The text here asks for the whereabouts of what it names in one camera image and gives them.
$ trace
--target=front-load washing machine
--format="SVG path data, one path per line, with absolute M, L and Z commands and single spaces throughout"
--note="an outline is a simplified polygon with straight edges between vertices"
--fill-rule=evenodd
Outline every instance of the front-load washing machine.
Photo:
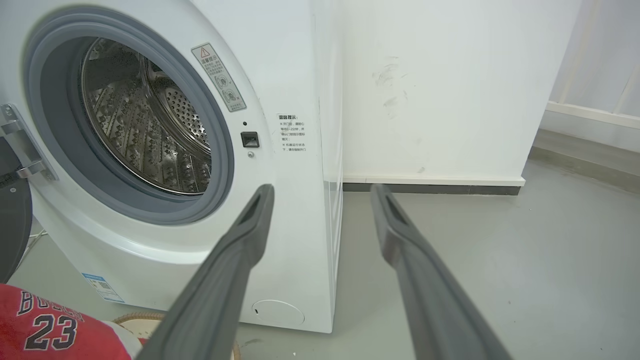
M 33 211 L 109 301 L 168 309 L 275 187 L 241 321 L 331 332 L 342 213 L 336 0 L 7 1 L 2 129 Z

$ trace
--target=warning label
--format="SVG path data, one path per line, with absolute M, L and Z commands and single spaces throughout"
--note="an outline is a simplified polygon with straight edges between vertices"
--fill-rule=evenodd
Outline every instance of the warning label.
M 95 290 L 100 294 L 100 296 L 104 300 L 121 302 L 124 304 L 124 300 L 118 294 L 116 294 L 115 290 L 111 288 L 111 285 L 107 283 L 102 276 L 90 275 L 82 273 L 84 278 L 95 288 Z
M 191 52 L 198 59 L 204 70 L 209 75 L 213 85 L 218 89 L 218 93 L 225 100 L 229 111 L 238 111 L 246 109 L 246 104 L 240 91 L 236 87 L 227 68 L 218 57 L 211 44 L 204 44 L 194 47 Z
M 279 113 L 278 123 L 280 124 L 280 147 L 284 152 L 306 152 L 307 151 L 307 131 L 305 122 L 297 115 Z

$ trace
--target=white wall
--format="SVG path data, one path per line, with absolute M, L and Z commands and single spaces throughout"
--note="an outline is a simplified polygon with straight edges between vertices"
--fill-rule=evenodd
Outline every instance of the white wall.
M 638 19 L 638 0 L 583 2 L 549 99 L 561 113 L 540 128 L 640 152 Z
M 522 184 L 579 0 L 345 0 L 345 182 Z

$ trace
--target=concrete floor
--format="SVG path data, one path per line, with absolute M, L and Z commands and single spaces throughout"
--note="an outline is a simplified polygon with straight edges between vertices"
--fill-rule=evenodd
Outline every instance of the concrete floor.
M 399 194 L 515 359 L 640 353 L 640 196 L 530 162 L 518 197 Z M 395 273 L 368 193 L 345 193 L 332 334 L 241 324 L 244 360 L 413 359 Z M 101 320 L 140 308 L 103 301 L 51 239 L 10 284 Z

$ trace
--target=washing machine door opening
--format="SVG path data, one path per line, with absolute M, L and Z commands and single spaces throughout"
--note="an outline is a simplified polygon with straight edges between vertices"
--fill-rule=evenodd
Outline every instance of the washing machine door opening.
M 118 42 L 96 39 L 80 68 L 84 112 L 109 153 L 159 190 L 204 193 L 211 149 L 199 115 L 162 69 Z
M 100 8 L 45 19 L 25 90 L 55 160 L 110 208 L 173 225 L 224 201 L 234 161 L 220 108 L 185 57 L 139 22 Z

